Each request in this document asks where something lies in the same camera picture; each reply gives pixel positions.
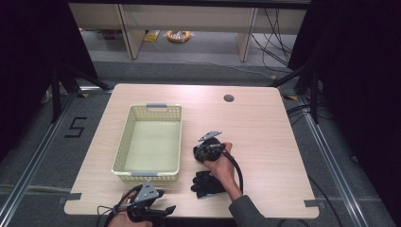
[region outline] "sleeve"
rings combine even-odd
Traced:
[[[265,227],[268,223],[248,196],[242,196],[229,206],[238,227]]]

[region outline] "wooden table top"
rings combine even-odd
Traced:
[[[224,100],[226,95],[234,101]],[[111,172],[129,107],[144,103],[174,103],[183,106],[183,134],[179,180],[155,184],[165,194],[152,209],[177,205],[171,217],[230,218],[231,201],[226,193],[198,200],[190,190],[198,171],[207,168],[193,156],[198,138],[209,131],[222,131],[220,142],[232,142],[232,154],[249,195],[266,218],[316,218],[318,207],[305,207],[315,200],[286,110],[275,88],[118,84],[100,120],[92,144],[71,193],[80,200],[68,201],[71,215],[95,215],[99,205],[113,207],[132,183],[123,183]]]

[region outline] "yellow plastic basket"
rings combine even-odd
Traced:
[[[179,104],[131,106],[112,173],[127,183],[177,181],[182,124]]]

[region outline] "glove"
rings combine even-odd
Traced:
[[[225,192],[220,181],[210,176],[210,171],[201,171],[196,173],[196,177],[192,180],[194,185],[191,190],[197,193],[198,199],[210,197],[214,194]]]

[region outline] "silver bracket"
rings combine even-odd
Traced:
[[[153,183],[148,180],[142,185],[142,188],[136,196],[134,203],[148,201],[155,198],[159,198],[159,192],[157,192],[156,188],[153,186]]]
[[[205,141],[220,134],[222,134],[222,131],[209,131],[203,137],[199,138],[198,141]]]

